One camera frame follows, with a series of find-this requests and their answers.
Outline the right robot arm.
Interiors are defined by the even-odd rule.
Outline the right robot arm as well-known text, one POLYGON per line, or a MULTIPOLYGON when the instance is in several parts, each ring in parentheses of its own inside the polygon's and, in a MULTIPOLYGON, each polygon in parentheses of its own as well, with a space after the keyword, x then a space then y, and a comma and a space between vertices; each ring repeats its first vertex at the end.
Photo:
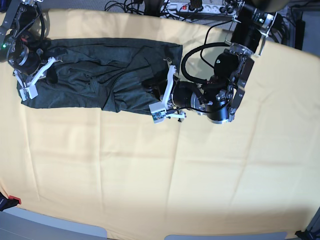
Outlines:
POLYGON ((2 0, 0 12, 0 61, 13 68, 23 93, 30 93, 36 82, 58 82, 54 63, 58 57, 45 56, 45 20, 41 0, 2 0))

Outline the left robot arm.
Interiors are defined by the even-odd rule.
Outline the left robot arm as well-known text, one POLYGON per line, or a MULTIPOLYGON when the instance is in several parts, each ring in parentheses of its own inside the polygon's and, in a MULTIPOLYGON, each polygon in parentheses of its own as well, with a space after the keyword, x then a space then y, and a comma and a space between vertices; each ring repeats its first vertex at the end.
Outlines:
POLYGON ((147 84, 147 89, 158 97, 158 101, 149 105, 155 124, 165 119, 187 117, 185 110, 205 115, 214 124, 230 123, 235 118, 244 95, 245 86, 255 61, 253 56, 261 56, 266 38, 278 21, 278 12, 286 0, 242 0, 236 4, 236 23, 230 39, 223 42, 204 42, 190 50, 182 59, 180 70, 185 77, 182 81, 176 65, 165 58, 168 73, 165 81, 147 84), (214 64, 213 75, 203 79, 190 75, 186 70, 189 57, 203 53, 205 49, 224 47, 214 64))

